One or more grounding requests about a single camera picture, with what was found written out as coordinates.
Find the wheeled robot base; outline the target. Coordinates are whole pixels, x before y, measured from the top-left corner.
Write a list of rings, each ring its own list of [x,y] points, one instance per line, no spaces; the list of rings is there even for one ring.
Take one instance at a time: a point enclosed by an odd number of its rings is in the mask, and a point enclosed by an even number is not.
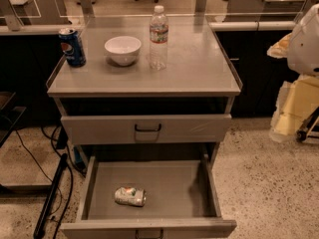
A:
[[[296,132],[296,140],[302,142],[308,137],[316,138],[316,135],[312,135],[313,131],[319,131],[319,108],[317,108],[313,114],[304,121],[302,126]]]

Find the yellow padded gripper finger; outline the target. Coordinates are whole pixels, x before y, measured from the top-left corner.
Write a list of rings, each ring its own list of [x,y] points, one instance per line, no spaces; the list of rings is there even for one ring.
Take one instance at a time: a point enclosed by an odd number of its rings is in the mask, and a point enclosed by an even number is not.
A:
[[[275,141],[290,140],[319,107],[319,37],[287,34],[268,49],[267,55],[286,58],[288,68],[298,74],[295,81],[284,82],[279,89],[269,132]]]

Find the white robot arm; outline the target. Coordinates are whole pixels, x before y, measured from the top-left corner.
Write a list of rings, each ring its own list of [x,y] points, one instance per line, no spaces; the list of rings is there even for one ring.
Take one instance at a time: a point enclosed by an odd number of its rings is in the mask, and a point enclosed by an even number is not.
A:
[[[283,82],[270,123],[272,140],[291,140],[319,108],[319,4],[308,10],[290,34],[271,46],[267,55],[286,58],[288,68],[299,74],[294,82]]]

